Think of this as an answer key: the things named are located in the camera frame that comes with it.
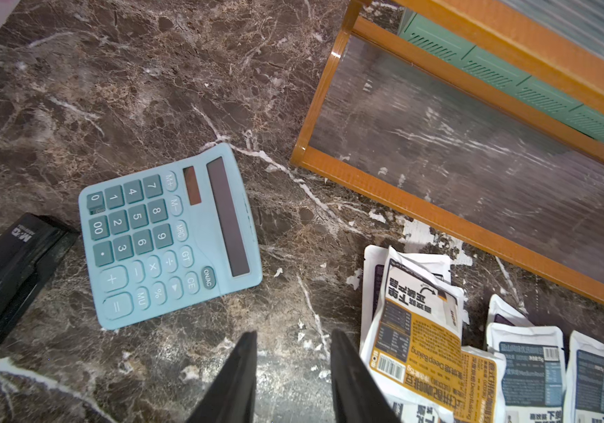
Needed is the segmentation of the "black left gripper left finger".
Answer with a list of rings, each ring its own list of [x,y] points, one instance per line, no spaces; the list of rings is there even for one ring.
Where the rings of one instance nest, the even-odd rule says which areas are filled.
[[[187,422],[253,422],[257,332],[245,332]]]

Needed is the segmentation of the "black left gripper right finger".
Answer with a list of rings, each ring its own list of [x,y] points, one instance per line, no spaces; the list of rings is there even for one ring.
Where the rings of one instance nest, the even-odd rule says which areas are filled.
[[[331,335],[331,381],[336,422],[400,422],[344,331]]]

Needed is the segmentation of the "yellow coffee bag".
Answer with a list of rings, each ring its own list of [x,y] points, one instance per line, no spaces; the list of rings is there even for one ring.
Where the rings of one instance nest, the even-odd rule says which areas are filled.
[[[506,358],[462,345],[458,324],[436,323],[398,306],[408,322],[384,315],[361,357],[402,422],[503,422]]]
[[[464,292],[394,248],[360,356],[381,393],[414,422],[451,422],[462,399]]]

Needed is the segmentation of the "blue coffee bag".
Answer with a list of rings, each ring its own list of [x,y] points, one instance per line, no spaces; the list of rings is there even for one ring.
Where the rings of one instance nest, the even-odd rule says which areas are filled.
[[[501,387],[506,421],[545,423],[563,420],[566,392],[564,336],[556,326],[518,327],[491,323],[486,345],[506,358]]]
[[[578,331],[569,339],[563,421],[604,422],[604,343]]]

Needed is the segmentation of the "orange wooden three-tier shelf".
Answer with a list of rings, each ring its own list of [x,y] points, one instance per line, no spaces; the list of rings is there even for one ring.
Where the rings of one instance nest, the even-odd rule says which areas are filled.
[[[350,3],[291,161],[604,304],[604,146]]]

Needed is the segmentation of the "light blue calculator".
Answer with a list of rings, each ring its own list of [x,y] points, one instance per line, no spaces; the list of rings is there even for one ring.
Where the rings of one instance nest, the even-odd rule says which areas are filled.
[[[254,218],[226,143],[88,186],[78,204],[104,329],[256,287],[263,279]]]

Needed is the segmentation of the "black stapler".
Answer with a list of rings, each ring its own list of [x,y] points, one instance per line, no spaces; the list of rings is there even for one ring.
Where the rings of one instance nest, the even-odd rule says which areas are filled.
[[[79,231],[47,215],[25,213],[0,236],[0,345],[53,277]]]

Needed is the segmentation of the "green file organizer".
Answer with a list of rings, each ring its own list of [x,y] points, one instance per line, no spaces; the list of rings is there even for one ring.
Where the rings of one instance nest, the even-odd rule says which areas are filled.
[[[485,84],[593,139],[604,142],[604,115],[433,23],[423,15],[405,10],[398,35]]]

